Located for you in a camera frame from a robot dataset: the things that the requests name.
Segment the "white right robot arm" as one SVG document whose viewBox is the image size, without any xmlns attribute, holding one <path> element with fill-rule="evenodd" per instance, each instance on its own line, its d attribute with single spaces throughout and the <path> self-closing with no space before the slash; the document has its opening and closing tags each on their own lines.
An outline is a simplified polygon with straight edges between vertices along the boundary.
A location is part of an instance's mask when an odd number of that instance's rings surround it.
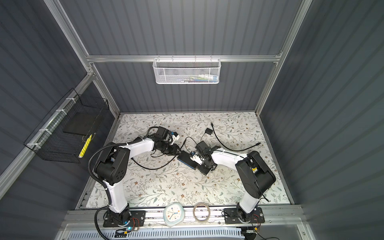
<svg viewBox="0 0 384 240">
<path fill-rule="evenodd" d="M 264 193 L 276 182 L 276 176 L 262 159 L 259 152 L 239 154 L 227 151 L 219 146 L 209 147 L 204 141 L 196 145 L 197 157 L 202 161 L 197 169 L 204 175 L 214 171 L 218 165 L 236 171 L 245 189 L 245 193 L 237 204 L 237 215 L 240 221 L 251 220 L 254 210 Z"/>
</svg>

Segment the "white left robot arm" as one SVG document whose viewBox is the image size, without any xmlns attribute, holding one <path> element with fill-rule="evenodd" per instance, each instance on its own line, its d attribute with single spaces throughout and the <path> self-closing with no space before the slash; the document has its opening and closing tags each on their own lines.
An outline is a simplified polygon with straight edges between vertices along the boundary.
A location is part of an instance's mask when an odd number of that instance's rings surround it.
<svg viewBox="0 0 384 240">
<path fill-rule="evenodd" d="M 122 184 L 129 160 L 156 150 L 162 155 L 178 156 L 181 154 L 181 148 L 175 141 L 179 138 L 176 132 L 166 128 L 150 127 L 143 137 L 137 137 L 128 143 L 111 142 L 90 157 L 88 172 L 106 191 L 108 197 L 106 209 L 110 220 L 119 226 L 128 225 L 133 221 Z"/>
</svg>

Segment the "black power adapter with cord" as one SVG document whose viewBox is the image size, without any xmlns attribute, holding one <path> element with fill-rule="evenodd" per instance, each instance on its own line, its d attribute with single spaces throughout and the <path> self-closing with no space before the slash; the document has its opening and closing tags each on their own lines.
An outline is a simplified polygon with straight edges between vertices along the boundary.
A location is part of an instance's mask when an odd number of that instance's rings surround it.
<svg viewBox="0 0 384 240">
<path fill-rule="evenodd" d="M 187 128 L 185 133 L 182 134 L 184 140 L 182 142 L 182 150 L 185 150 L 188 153 L 194 152 L 196 146 L 200 143 L 204 137 L 208 137 L 209 134 L 206 132 L 207 128 Z"/>
</svg>

